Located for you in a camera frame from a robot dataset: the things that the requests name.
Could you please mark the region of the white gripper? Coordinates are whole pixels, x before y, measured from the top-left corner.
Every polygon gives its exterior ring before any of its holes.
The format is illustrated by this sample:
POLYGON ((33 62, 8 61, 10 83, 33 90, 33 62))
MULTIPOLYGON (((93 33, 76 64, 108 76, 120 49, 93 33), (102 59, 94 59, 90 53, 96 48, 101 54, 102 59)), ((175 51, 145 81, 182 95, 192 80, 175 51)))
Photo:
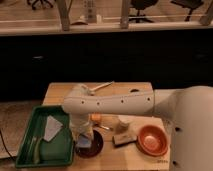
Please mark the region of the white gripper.
POLYGON ((89 139, 94 138, 93 127, 90 121, 83 124, 70 124, 70 129, 74 139, 78 139, 80 135, 84 135, 89 139))

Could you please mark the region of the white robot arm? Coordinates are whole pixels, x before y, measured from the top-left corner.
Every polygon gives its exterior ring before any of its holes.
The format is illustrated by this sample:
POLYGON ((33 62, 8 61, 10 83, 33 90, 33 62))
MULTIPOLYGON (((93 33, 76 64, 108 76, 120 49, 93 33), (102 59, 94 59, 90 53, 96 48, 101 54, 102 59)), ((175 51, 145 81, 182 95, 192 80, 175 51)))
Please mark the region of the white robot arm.
POLYGON ((172 121, 169 171, 213 171, 213 87, 157 89, 111 96, 92 96, 76 85, 63 110, 72 130, 82 133, 90 113, 155 116, 172 121))

